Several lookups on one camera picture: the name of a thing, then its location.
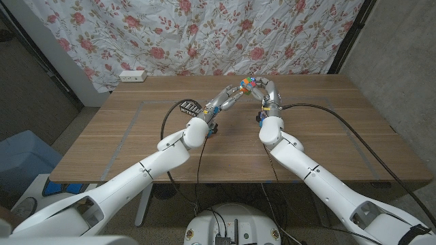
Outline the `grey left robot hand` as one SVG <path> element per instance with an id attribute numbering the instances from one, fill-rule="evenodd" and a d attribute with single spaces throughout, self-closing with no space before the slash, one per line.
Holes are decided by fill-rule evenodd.
<path id="1" fill-rule="evenodd" d="M 197 117 L 204 120 L 209 125 L 218 113 L 223 110 L 229 110 L 242 96 L 243 92 L 239 87 L 228 85 L 214 99 L 204 106 Z"/>

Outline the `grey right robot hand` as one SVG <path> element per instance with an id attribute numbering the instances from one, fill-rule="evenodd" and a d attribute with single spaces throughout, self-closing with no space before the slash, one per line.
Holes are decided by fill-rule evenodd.
<path id="1" fill-rule="evenodd" d="M 255 86 L 251 89 L 255 99 L 262 102 L 263 108 L 268 108 L 268 116 L 281 118 L 281 98 L 275 83 L 268 78 L 255 77 Z"/>

